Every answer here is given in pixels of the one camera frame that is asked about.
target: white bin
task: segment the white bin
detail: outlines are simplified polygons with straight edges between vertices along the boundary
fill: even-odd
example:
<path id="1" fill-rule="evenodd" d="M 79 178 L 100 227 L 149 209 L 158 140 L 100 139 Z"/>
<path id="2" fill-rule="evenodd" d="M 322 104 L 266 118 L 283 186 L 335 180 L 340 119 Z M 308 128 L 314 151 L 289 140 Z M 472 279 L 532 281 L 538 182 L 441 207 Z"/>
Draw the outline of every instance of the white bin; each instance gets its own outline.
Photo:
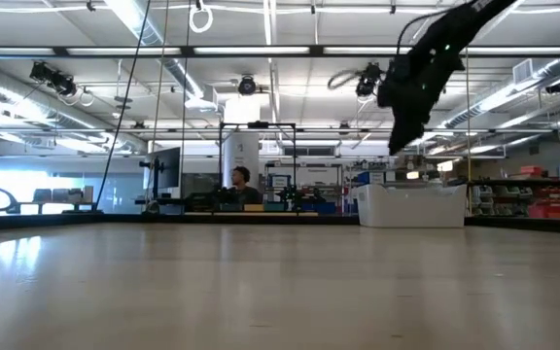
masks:
<path id="1" fill-rule="evenodd" d="M 451 188 L 357 188 L 360 225 L 370 228 L 462 228 L 466 185 Z"/>

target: wooden floor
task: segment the wooden floor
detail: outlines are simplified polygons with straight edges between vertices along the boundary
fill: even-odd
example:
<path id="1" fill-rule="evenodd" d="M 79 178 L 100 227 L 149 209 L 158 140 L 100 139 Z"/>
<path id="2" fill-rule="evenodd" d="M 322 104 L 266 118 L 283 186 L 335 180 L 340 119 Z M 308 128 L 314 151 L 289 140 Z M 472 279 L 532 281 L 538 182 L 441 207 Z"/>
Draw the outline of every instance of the wooden floor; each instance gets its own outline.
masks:
<path id="1" fill-rule="evenodd" d="M 560 233 L 9 232 L 0 234 L 0 349 L 560 350 Z"/>

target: white pillar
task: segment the white pillar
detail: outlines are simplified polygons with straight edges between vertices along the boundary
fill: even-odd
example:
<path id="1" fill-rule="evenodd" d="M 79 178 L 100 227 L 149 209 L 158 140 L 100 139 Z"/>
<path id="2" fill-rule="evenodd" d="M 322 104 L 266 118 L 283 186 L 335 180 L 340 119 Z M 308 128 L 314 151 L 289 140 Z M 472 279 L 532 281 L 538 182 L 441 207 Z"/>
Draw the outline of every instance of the white pillar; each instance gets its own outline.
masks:
<path id="1" fill-rule="evenodd" d="M 226 102 L 225 123 L 251 123 L 260 119 L 261 104 L 253 96 L 241 96 Z M 222 152 L 222 186 L 231 188 L 232 169 L 237 166 L 245 166 L 250 170 L 248 186 L 257 189 L 259 186 L 259 134 L 236 131 L 224 141 Z"/>

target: computer monitor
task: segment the computer monitor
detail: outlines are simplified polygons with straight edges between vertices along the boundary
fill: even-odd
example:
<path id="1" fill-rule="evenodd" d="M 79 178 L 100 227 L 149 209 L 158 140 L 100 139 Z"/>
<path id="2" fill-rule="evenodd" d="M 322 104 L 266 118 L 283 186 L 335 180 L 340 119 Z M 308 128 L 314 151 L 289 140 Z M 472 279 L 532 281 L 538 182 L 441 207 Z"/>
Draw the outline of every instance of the computer monitor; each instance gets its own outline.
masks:
<path id="1" fill-rule="evenodd" d="M 181 177 L 181 148 L 173 148 L 164 151 L 154 152 L 146 156 L 146 162 L 153 162 L 158 158 L 159 164 L 163 164 L 163 171 L 159 172 L 157 188 L 168 189 L 179 187 Z M 153 187 L 153 172 L 148 168 L 144 168 L 144 190 Z"/>

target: person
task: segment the person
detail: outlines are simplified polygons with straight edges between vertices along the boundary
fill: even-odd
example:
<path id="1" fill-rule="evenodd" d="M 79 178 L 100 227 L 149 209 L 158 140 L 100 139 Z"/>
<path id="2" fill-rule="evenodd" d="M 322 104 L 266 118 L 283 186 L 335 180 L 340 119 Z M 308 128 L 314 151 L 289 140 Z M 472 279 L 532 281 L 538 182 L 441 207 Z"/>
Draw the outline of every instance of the person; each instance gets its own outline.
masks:
<path id="1" fill-rule="evenodd" d="M 237 166 L 232 170 L 232 185 L 230 189 L 235 194 L 238 203 L 243 204 L 262 204 L 263 197 L 255 188 L 247 186 L 250 182 L 250 170 L 245 166 Z"/>

